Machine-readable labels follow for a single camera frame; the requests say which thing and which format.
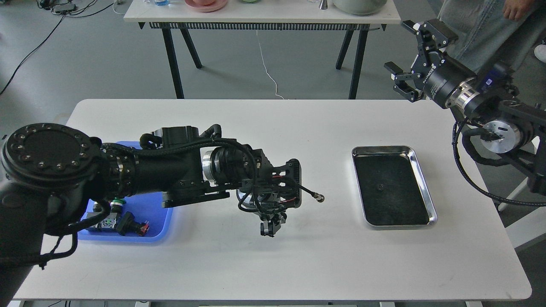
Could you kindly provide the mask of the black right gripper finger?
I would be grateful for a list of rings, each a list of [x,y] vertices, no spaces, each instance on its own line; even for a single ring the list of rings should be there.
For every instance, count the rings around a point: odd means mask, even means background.
[[[443,50],[459,38],[439,19],[431,19],[423,23],[404,20],[401,25],[414,34],[417,39],[418,53],[412,66],[413,69],[439,64],[444,59]]]
[[[410,72],[404,72],[394,62],[386,62],[384,68],[391,73],[393,89],[408,101],[415,102],[425,98],[423,91],[427,64],[416,64]]]

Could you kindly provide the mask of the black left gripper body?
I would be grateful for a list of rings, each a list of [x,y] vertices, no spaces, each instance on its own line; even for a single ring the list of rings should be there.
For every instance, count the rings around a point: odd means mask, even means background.
[[[260,218],[286,218],[288,209],[301,206],[302,191],[324,202],[324,195],[302,186],[302,169],[297,159],[274,167],[263,150],[255,149],[251,153],[256,166],[246,166],[248,174],[241,182],[242,188],[237,190],[240,210]]]

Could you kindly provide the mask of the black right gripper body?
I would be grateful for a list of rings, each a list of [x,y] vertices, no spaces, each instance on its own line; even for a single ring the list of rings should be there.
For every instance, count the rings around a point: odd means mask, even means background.
[[[474,71],[440,53],[417,55],[411,71],[419,75],[415,87],[443,109],[453,105],[450,96],[463,81],[476,77]]]

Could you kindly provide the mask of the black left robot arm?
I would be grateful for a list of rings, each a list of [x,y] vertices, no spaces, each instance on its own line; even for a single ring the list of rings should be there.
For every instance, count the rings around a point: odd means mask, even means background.
[[[19,128],[1,148],[1,305],[8,306],[33,266],[72,255],[78,232],[111,213],[113,201],[162,192],[162,207],[222,200],[256,214],[273,237],[287,210],[302,203],[297,159],[271,165],[261,149],[222,137],[219,124],[163,127],[139,148],[102,142],[65,125]]]

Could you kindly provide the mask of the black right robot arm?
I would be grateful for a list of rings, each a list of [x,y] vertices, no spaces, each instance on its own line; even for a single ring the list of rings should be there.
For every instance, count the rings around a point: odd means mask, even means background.
[[[458,36],[438,19],[401,26],[415,35],[417,55],[409,72],[393,62],[384,64],[392,75],[393,89],[411,102],[429,98],[443,109],[463,116],[452,131],[453,155],[462,176],[481,194],[499,204],[544,207],[544,202],[510,200],[484,191],[464,170],[458,145],[480,165],[511,165],[527,178],[533,194],[545,194],[545,111],[517,99],[511,72],[505,67],[487,85],[474,71],[450,57],[444,49]]]

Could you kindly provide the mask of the person's hand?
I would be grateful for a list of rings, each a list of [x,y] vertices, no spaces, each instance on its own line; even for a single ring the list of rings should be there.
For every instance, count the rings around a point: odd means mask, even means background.
[[[503,17],[507,20],[518,21],[530,11],[534,2],[534,0],[505,0]]]

